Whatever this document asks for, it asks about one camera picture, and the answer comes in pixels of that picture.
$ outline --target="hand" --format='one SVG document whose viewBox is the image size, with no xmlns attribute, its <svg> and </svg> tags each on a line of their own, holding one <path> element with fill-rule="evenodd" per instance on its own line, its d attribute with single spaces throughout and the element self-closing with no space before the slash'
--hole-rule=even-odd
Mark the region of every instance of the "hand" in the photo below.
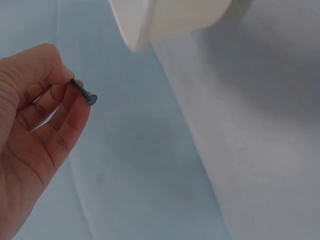
<svg viewBox="0 0 320 240">
<path fill-rule="evenodd" d="M 0 59 L 0 240 L 18 232 L 87 123 L 72 78 L 50 44 Z"/>
</svg>

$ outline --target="light blue background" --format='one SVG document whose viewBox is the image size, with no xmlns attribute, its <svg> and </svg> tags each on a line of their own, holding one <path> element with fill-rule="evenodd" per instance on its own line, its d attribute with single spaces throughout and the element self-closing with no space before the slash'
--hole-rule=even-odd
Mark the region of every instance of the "light blue background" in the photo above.
<svg viewBox="0 0 320 240">
<path fill-rule="evenodd" d="M 107 0 L 5 0 L 0 33 L 0 57 L 57 45 L 99 97 L 16 240 L 230 239 L 157 58 L 129 52 Z"/>
</svg>

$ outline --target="white cup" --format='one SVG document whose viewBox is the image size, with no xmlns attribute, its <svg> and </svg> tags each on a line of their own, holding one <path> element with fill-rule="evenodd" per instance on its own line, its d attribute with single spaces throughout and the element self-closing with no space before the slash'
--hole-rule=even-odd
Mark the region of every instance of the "white cup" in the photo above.
<svg viewBox="0 0 320 240">
<path fill-rule="evenodd" d="M 206 28 L 232 0 L 109 0 L 125 44 L 143 51 L 150 40 Z"/>
</svg>

